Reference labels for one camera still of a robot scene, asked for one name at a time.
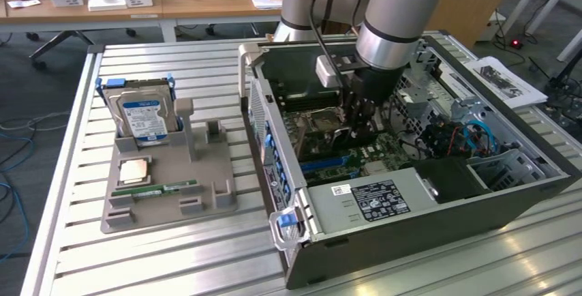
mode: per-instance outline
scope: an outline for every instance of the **hard drive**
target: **hard drive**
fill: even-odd
[[[110,107],[119,137],[134,137],[140,147],[166,142],[179,131],[174,111],[174,80],[110,79],[98,91]]]

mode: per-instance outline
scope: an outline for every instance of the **white table leg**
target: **white table leg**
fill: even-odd
[[[546,20],[546,17],[549,16],[549,13],[553,11],[555,4],[559,2],[559,0],[549,0],[546,6],[543,6],[542,12],[539,12],[538,17],[531,22],[531,25],[527,28],[527,33],[530,35],[534,34],[535,30],[541,26],[543,20]]]
[[[176,42],[174,28],[176,26],[175,20],[160,20],[162,35],[164,42]]]
[[[519,0],[519,3],[511,12],[511,15],[509,16],[507,21],[505,22],[505,24],[501,28],[501,30],[505,34],[507,34],[507,31],[511,29],[511,26],[515,23],[515,21],[518,20],[519,15],[523,13],[523,10],[525,10],[527,3],[530,1],[531,0]]]
[[[578,32],[578,35],[576,35],[574,39],[567,44],[566,48],[562,50],[562,53],[558,55],[559,62],[565,62],[572,57],[580,45],[582,45],[582,30],[581,32]]]

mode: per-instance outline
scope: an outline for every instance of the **aluminum extrusion table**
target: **aluminum extrusion table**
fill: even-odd
[[[451,37],[431,33],[462,61]],[[533,295],[582,291],[582,188],[573,186],[501,230],[306,288],[285,289],[238,105],[238,45],[250,40],[107,46],[88,54],[23,295]],[[192,97],[192,124],[227,128],[238,211],[103,234],[115,126],[98,76],[163,78]],[[518,111],[582,167],[581,145],[535,108]]]

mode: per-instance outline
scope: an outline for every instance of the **gray carpet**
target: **gray carpet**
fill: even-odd
[[[501,13],[509,16],[518,0],[503,0]],[[515,24],[515,28],[509,33],[509,39],[518,34],[521,26],[533,13],[534,6],[523,14]],[[519,53],[527,57],[534,57],[545,68],[559,70],[563,64],[555,61],[562,48],[582,27],[581,17],[566,10],[557,8],[549,20],[537,32],[539,45],[526,46]],[[275,24],[258,24],[262,33],[272,33]],[[156,28],[136,29],[138,37],[131,38],[123,29],[110,31],[87,32],[87,36],[99,44],[131,44],[162,42],[162,32]],[[184,34],[179,41],[215,39],[215,38],[244,38],[252,37],[250,25],[216,25],[216,36],[210,37],[204,33],[204,27],[194,30],[183,29]],[[55,33],[40,33],[42,41],[47,41]],[[7,35],[0,35],[0,40],[6,40]],[[87,46],[76,38],[68,39],[58,48],[48,52],[42,60],[48,64],[48,70],[39,72],[30,66],[27,56],[40,46],[40,42],[31,42],[23,33],[14,35],[7,45],[0,47],[0,121],[16,117],[38,117],[51,112],[68,110],[75,98],[76,84],[82,73],[84,54]],[[513,54],[498,50],[490,43],[475,45],[474,49],[478,56],[493,55],[505,64],[515,63],[519,58]],[[542,73],[529,71],[529,63],[511,67],[513,71],[522,76],[531,84],[542,88],[546,78]],[[581,76],[582,64],[576,70]],[[59,125],[64,118],[47,122]],[[30,135],[31,131],[18,131],[19,136]],[[38,132],[35,136],[35,153],[32,158],[18,168],[6,173],[12,185],[18,188],[27,216],[30,220],[31,238],[26,246],[20,249],[22,257],[11,258],[0,263],[0,295],[18,295],[24,279],[28,258],[26,253],[31,251],[36,229],[42,219],[44,200],[54,175],[54,168],[64,130],[52,132]],[[0,161],[20,146],[22,142],[0,138]],[[0,203],[0,217],[7,211],[7,202]],[[8,252],[22,241],[24,231],[22,217],[14,210],[8,220],[0,224],[0,253]]]

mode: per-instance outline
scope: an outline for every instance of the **robotic arm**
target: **robotic arm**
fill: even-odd
[[[318,58],[322,83],[341,87],[353,138],[374,130],[370,119],[393,94],[437,4],[438,0],[283,0],[276,42],[315,39],[311,14],[317,25],[327,19],[362,23],[354,56]]]

